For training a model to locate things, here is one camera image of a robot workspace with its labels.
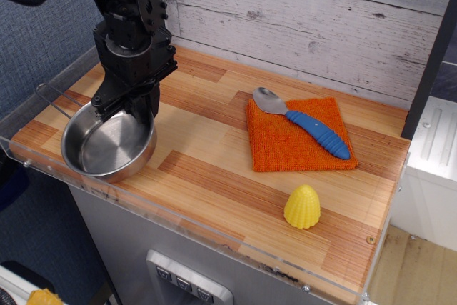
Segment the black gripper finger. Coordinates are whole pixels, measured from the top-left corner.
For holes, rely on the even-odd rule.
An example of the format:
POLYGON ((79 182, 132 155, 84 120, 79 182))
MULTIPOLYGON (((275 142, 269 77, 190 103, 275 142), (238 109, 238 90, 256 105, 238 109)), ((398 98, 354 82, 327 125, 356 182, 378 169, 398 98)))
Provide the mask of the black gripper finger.
POLYGON ((159 83, 155 83, 148 95, 146 96, 146 103, 151 110, 153 117, 155 118, 159 112, 159 103, 160 103, 160 86, 159 83))
POLYGON ((147 123, 147 105, 144 97, 134 97, 124 102, 124 111, 133 116, 139 124, 147 123))

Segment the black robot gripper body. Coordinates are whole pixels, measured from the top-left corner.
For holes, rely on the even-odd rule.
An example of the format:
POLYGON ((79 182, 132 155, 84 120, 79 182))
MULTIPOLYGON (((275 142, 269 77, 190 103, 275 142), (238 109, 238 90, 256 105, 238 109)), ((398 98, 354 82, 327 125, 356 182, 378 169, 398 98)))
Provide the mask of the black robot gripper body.
MULTIPOLYGON (((104 80, 92 96, 91 105, 103 122, 124 111, 127 99, 144 97, 146 103, 152 86, 155 83, 160 86, 160 82, 177 69, 176 48, 171 45, 169 30, 159 28, 137 50, 115 45, 108 32, 104 22, 93 31, 104 80)), ((152 113, 147 105, 147 118, 149 115, 152 113)))

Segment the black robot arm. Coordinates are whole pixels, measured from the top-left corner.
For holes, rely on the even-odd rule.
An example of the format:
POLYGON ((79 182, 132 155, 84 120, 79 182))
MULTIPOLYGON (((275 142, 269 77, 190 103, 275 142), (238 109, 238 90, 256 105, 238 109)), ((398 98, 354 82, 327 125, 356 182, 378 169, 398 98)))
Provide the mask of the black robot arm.
MULTIPOLYGON (((9 0, 40 6, 46 0, 9 0)), ((138 123, 157 115, 159 83, 176 70, 176 49, 164 0, 94 0, 103 16, 93 30, 104 80, 91 99, 96 115, 108 121, 125 111, 138 123)))

